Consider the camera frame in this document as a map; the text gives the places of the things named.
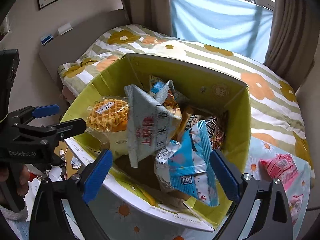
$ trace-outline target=person's hand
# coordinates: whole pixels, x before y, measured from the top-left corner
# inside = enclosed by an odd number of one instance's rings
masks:
[[[9,177],[9,170],[8,168],[1,168],[0,167],[0,182],[6,181]],[[20,196],[25,196],[29,191],[29,178],[30,173],[26,165],[23,165],[23,169],[21,170],[19,181],[20,187],[17,187],[17,193]],[[6,204],[6,200],[0,191],[0,205]]]

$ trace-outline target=metal screw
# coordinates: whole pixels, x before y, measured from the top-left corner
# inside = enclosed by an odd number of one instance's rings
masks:
[[[48,177],[46,177],[46,178],[43,178],[42,181],[43,181],[44,183],[48,183],[48,182],[50,181],[50,179],[49,179]]]
[[[245,180],[250,180],[250,179],[252,179],[252,176],[249,173],[245,173],[245,174],[243,174],[243,178]]]
[[[41,143],[41,144],[47,144],[47,143],[48,143],[48,140],[41,140],[40,143]]]
[[[71,175],[71,179],[72,179],[72,180],[78,180],[78,179],[80,179],[80,174],[78,174],[78,173],[72,174],[72,175]]]
[[[278,178],[274,179],[273,182],[276,184],[281,184],[281,180],[279,180]]]
[[[203,94],[204,94],[206,91],[207,91],[207,88],[206,88],[206,87],[202,87],[202,88],[200,88],[200,92],[201,92],[201,93],[203,93]]]

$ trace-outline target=striped bedding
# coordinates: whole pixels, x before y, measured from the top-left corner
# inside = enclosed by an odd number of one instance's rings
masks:
[[[313,166],[304,123],[290,85],[266,66],[239,54],[126,25],[104,33],[75,63],[58,68],[61,80],[77,96],[103,69],[126,53],[172,57],[212,68],[249,86],[252,136],[306,160]]]

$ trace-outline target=headboard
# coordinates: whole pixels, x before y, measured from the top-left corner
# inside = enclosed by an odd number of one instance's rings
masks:
[[[102,12],[73,26],[73,29],[55,37],[39,50],[39,56],[59,88],[62,83],[57,72],[60,65],[75,62],[106,31],[130,24],[124,10]]]

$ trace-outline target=brown curtain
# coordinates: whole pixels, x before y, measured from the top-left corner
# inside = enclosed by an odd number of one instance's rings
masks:
[[[314,64],[320,21],[305,0],[276,0],[265,65],[296,91]]]
[[[130,21],[172,35],[170,0],[122,0]]]

